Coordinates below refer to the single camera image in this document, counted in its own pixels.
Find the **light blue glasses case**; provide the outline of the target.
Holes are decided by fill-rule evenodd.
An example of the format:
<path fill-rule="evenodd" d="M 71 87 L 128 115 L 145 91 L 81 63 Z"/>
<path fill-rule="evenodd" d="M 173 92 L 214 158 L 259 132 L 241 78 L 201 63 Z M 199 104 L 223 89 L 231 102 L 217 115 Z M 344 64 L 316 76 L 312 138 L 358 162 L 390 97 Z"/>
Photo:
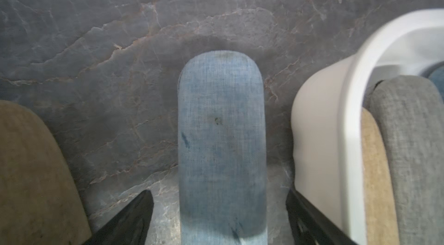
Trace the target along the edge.
<path fill-rule="evenodd" d="M 178 82 L 181 243 L 267 243 L 262 76 L 235 51 L 191 59 Z"/>

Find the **grey glasses case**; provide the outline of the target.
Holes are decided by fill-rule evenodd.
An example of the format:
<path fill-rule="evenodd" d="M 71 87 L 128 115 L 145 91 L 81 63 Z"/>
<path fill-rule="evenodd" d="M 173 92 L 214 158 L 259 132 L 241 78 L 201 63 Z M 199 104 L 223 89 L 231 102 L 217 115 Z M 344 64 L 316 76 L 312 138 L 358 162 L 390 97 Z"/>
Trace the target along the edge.
<path fill-rule="evenodd" d="M 365 99 L 382 134 L 402 245 L 444 242 L 444 103 L 419 76 L 378 83 Z"/>

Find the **tan fabric glasses case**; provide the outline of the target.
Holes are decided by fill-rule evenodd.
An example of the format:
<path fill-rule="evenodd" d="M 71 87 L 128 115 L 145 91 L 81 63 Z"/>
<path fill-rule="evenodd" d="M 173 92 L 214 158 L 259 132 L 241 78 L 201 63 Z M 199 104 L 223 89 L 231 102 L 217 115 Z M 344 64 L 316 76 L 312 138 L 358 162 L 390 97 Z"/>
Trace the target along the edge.
<path fill-rule="evenodd" d="M 362 109 L 361 146 L 367 243 L 400 243 L 392 180 L 385 145 L 372 114 Z"/>

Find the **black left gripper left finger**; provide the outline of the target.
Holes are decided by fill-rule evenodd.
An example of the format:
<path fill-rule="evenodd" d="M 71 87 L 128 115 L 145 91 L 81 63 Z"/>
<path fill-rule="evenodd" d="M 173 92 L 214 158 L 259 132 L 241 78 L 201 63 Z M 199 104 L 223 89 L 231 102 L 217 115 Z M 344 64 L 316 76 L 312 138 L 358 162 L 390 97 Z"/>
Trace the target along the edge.
<path fill-rule="evenodd" d="M 144 245 L 154 210 L 151 191 L 144 190 L 96 232 L 86 245 Z"/>

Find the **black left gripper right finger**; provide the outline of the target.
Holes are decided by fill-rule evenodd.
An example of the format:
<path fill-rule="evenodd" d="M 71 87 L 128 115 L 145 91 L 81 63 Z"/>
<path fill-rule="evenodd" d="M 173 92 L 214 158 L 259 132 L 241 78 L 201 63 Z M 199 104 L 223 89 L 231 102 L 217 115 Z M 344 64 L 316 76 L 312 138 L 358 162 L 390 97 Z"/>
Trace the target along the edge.
<path fill-rule="evenodd" d="M 355 244 L 295 188 L 287 195 L 286 210 L 295 245 Z"/>

